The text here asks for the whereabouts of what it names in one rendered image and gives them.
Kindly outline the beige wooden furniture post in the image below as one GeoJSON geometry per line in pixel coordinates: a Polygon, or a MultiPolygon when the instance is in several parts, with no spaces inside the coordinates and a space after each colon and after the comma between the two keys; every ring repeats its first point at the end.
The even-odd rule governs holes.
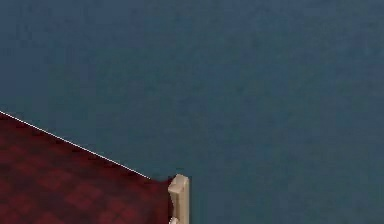
{"type": "Polygon", "coordinates": [[[173,204],[173,214],[169,224],[190,224],[190,180],[177,174],[168,186],[173,204]]]}

